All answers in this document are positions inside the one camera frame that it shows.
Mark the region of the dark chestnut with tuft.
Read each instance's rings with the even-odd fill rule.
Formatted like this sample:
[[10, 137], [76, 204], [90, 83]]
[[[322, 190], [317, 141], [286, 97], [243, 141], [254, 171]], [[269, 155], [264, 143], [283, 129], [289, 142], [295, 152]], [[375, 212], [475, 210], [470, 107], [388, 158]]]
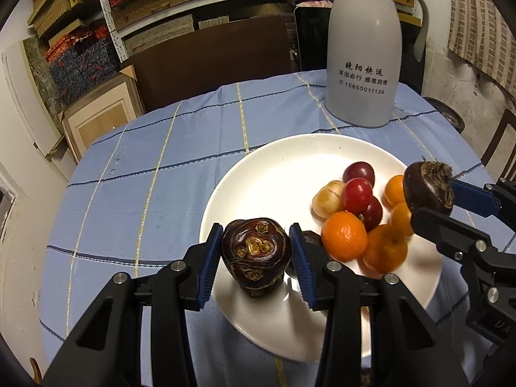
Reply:
[[408, 209], [416, 212], [422, 207], [449, 216], [454, 206], [451, 188], [451, 166], [439, 161], [420, 161], [410, 164], [402, 178]]

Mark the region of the dark red apple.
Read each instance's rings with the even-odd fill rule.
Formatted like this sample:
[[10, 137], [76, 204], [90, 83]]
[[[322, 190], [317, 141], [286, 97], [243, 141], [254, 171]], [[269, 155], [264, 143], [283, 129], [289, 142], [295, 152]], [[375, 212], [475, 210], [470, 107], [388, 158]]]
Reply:
[[381, 223], [383, 218], [383, 207], [377, 197], [372, 197], [370, 203], [366, 206], [360, 216], [367, 232], [370, 232]]

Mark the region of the dark chestnut carved gold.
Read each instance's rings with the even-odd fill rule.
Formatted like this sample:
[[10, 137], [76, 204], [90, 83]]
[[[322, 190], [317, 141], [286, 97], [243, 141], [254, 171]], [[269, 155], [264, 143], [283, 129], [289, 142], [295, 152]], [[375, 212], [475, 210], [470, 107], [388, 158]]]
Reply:
[[291, 255], [289, 236], [271, 218], [237, 219], [224, 230], [221, 257], [251, 298], [268, 295], [281, 285]]

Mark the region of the small red tomato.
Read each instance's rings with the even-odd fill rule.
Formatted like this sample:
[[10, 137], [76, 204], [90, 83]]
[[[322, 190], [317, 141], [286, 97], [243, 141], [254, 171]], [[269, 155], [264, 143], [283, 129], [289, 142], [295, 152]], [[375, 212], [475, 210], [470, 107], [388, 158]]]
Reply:
[[372, 197], [372, 185], [363, 177], [354, 177], [344, 186], [342, 204], [348, 212], [360, 214], [369, 205]]

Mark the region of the large orange tangerine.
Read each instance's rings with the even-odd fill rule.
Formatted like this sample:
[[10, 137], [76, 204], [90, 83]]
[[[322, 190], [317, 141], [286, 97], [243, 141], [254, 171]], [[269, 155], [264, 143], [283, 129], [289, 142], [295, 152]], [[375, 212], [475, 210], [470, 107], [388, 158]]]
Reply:
[[321, 239], [326, 252], [340, 262], [360, 258], [367, 247], [363, 223], [350, 212], [336, 212], [324, 222]]

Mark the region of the tan beige fruit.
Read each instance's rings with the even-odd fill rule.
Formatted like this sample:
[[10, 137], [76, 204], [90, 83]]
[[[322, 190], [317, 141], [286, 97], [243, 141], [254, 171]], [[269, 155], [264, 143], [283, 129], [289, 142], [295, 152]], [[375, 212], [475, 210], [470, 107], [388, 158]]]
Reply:
[[332, 180], [324, 185], [312, 199], [311, 209], [320, 218], [327, 219], [343, 207], [342, 193], [345, 183], [341, 180]]

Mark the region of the orange tangerine on plate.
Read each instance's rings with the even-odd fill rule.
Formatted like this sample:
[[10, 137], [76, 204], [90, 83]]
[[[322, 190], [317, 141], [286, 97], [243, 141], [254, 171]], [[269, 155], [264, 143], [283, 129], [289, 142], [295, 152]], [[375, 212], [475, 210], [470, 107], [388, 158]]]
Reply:
[[391, 210], [389, 223], [403, 231], [406, 237], [414, 234], [410, 224], [411, 211], [405, 202], [397, 203]]

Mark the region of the small orange kumquat back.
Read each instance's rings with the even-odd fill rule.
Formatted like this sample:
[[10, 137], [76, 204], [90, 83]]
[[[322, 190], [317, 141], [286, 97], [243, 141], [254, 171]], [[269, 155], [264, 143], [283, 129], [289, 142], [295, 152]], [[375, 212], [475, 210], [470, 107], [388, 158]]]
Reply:
[[398, 203], [404, 203], [403, 176], [395, 175], [391, 177], [384, 190], [383, 199], [388, 208], [392, 209]]

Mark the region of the blue checked tablecloth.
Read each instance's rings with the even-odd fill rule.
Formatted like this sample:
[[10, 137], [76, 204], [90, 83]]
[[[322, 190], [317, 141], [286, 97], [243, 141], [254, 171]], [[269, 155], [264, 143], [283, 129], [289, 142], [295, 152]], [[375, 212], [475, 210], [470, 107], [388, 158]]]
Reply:
[[[70, 178], [45, 255], [39, 302], [50, 365], [68, 332], [118, 272], [154, 274], [199, 240], [213, 189], [246, 153], [294, 134], [346, 134], [405, 164], [421, 157], [460, 180], [492, 182], [463, 137], [424, 98], [399, 84], [383, 128], [355, 128], [325, 110], [324, 70], [222, 86], [157, 109], [99, 138]], [[467, 286], [444, 259], [429, 315], [472, 380], [491, 343], [469, 329]], [[313, 386], [317, 364], [257, 347], [211, 300], [186, 316], [199, 386]]]

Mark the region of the dark red plum on plate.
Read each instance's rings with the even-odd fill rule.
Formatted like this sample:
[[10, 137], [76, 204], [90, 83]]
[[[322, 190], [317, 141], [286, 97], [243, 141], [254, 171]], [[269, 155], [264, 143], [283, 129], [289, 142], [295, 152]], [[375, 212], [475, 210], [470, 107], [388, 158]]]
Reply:
[[350, 164], [343, 173], [342, 180], [344, 183], [354, 179], [354, 178], [363, 178], [369, 182], [369, 184], [373, 187], [375, 184], [375, 172], [373, 167], [366, 162], [356, 162]]

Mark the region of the white oval plate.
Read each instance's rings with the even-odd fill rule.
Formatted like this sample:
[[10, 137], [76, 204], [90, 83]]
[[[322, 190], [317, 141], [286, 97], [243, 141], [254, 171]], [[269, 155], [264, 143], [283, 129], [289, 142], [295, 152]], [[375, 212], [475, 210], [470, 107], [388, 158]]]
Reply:
[[[372, 165], [376, 197], [406, 168], [386, 150], [350, 136], [301, 134], [269, 143], [238, 161], [218, 183], [205, 207], [199, 238], [206, 240], [215, 223], [226, 226], [249, 218], [272, 218], [284, 230], [297, 223], [319, 233], [322, 221], [312, 213], [313, 197], [357, 161]], [[253, 299], [220, 264], [213, 298], [224, 317], [264, 350], [299, 362], [319, 360], [326, 316], [309, 309], [296, 277], [286, 273], [272, 293]]]

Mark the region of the striped beige curtain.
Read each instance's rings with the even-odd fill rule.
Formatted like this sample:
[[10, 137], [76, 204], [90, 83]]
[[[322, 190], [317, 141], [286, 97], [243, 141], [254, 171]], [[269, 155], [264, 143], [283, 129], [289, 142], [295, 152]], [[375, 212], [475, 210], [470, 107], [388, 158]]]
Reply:
[[451, 0], [448, 47], [515, 95], [515, 37], [492, 0]]

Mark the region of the beige framed cabinet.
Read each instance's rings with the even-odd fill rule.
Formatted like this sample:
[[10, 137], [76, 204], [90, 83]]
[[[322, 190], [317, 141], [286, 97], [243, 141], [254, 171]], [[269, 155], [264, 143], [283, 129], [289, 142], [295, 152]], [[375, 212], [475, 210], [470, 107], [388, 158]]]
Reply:
[[69, 107], [61, 123], [78, 163], [92, 143], [144, 113], [134, 77], [117, 73]]

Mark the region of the white thermos jug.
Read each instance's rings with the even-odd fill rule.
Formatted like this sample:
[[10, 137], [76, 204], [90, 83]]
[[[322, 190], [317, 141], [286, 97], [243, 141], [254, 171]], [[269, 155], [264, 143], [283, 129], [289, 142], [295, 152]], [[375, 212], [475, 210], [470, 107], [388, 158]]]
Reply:
[[[430, 25], [424, 0], [414, 57]], [[343, 122], [380, 128], [393, 112], [402, 63], [402, 30], [393, 0], [333, 0], [327, 46], [326, 107]]]

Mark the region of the brown wooden chair back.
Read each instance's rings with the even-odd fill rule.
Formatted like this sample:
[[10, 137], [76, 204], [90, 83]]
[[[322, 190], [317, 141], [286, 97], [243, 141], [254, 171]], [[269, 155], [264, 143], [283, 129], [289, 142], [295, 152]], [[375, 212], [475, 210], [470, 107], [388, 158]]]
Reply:
[[291, 72], [281, 17], [257, 17], [190, 32], [122, 63], [135, 70], [147, 112], [247, 80]]

